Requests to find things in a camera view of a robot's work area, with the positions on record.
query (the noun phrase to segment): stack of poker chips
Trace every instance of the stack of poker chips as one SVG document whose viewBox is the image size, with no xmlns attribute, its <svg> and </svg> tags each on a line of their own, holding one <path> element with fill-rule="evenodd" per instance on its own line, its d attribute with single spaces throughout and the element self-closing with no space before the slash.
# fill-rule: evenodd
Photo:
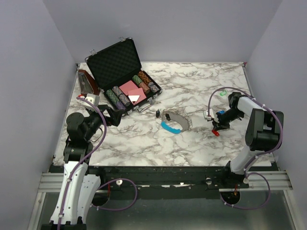
<svg viewBox="0 0 307 230">
<path fill-rule="evenodd" d="M 125 106 L 122 104 L 122 102 L 119 101 L 117 96 L 112 92 L 112 90 L 107 90 L 106 95 L 110 98 L 111 102 L 116 106 L 117 109 L 125 110 Z"/>
<path fill-rule="evenodd" d="M 134 75 L 132 79 L 140 88 L 143 89 L 144 93 L 150 92 L 150 89 L 148 88 L 148 86 L 137 75 Z"/>
<path fill-rule="evenodd" d="M 114 86 L 112 91 L 116 94 L 116 96 L 120 99 L 120 101 L 128 107 L 131 103 L 129 99 L 125 96 L 122 90 L 118 86 Z"/>
<path fill-rule="evenodd" d="M 159 88 L 146 76 L 143 71 L 140 71 L 138 76 L 153 92 L 159 91 Z"/>
</svg>

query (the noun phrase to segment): blue strip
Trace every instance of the blue strip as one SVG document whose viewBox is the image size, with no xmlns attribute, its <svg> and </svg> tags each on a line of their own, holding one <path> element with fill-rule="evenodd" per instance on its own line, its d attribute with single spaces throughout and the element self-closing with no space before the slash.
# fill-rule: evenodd
<svg viewBox="0 0 307 230">
<path fill-rule="evenodd" d="M 181 132 L 180 129 L 176 129 L 176 128 L 171 128 L 170 126 L 168 126 L 164 121 L 161 122 L 161 127 L 165 130 L 167 130 L 168 132 L 174 133 L 174 134 L 179 134 Z"/>
</svg>

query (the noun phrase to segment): gray wall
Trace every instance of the gray wall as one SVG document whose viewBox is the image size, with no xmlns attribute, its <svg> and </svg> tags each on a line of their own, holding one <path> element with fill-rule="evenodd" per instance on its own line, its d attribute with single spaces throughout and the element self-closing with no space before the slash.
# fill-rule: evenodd
<svg viewBox="0 0 307 230">
<path fill-rule="evenodd" d="M 281 0 L 43 0 L 77 62 L 119 37 L 142 61 L 247 61 Z"/>
<path fill-rule="evenodd" d="M 25 230 L 76 67 L 41 0 L 3 2 L 0 21 L 0 229 Z"/>
<path fill-rule="evenodd" d="M 307 227 L 307 1 L 283 0 L 247 64 L 256 98 L 284 112 L 278 164 L 286 169 Z"/>
</svg>

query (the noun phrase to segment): black case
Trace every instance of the black case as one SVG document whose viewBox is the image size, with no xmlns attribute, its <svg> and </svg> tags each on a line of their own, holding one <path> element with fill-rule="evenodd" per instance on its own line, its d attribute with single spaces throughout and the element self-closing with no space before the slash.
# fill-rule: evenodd
<svg viewBox="0 0 307 230">
<path fill-rule="evenodd" d="M 112 90 L 114 86 L 133 81 L 132 77 L 138 75 L 138 72 L 143 71 L 147 77 L 159 88 L 159 91 L 154 93 L 150 91 L 146 94 L 147 99 L 141 101 L 137 105 L 131 103 L 125 110 L 125 114 L 132 113 L 133 110 L 142 112 L 149 108 L 154 103 L 160 93 L 161 87 L 144 71 L 134 41 L 131 37 L 109 46 L 85 59 L 98 87 L 103 92 L 109 103 L 114 109 L 117 109 L 115 104 L 106 95 L 107 90 Z M 148 106 L 141 109 L 140 106 L 149 103 Z"/>
</svg>

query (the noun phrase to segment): marble tabletop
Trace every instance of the marble tabletop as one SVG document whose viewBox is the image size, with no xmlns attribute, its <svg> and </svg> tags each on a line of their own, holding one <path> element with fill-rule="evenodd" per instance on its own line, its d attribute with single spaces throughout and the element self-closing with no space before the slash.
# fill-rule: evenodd
<svg viewBox="0 0 307 230">
<path fill-rule="evenodd" d="M 118 127 L 108 127 L 102 146 L 93 153 L 90 165 L 95 166 L 223 166 L 232 160 L 245 145 L 244 136 L 248 118 L 235 120 L 229 130 L 221 130 L 216 137 L 212 123 L 204 119 L 211 93 L 222 86 L 231 86 L 248 92 L 242 63 L 151 63 L 143 62 L 142 68 L 161 86 L 163 92 L 154 104 L 141 114 L 134 111 L 122 118 Z M 90 73 L 85 63 L 80 69 Z M 211 107 L 228 109 L 228 95 L 217 93 Z M 75 83 L 67 115 L 88 113 L 76 97 L 80 94 Z M 100 104 L 107 104 L 100 94 Z M 161 128 L 161 120 L 155 118 L 157 109 L 179 109 L 190 116 L 191 131 L 172 134 Z M 54 164 L 63 165 L 63 150 L 67 138 L 63 127 L 55 153 Z M 93 140 L 101 135 L 98 130 Z M 255 164 L 270 166 L 269 157 L 261 157 Z"/>
</svg>

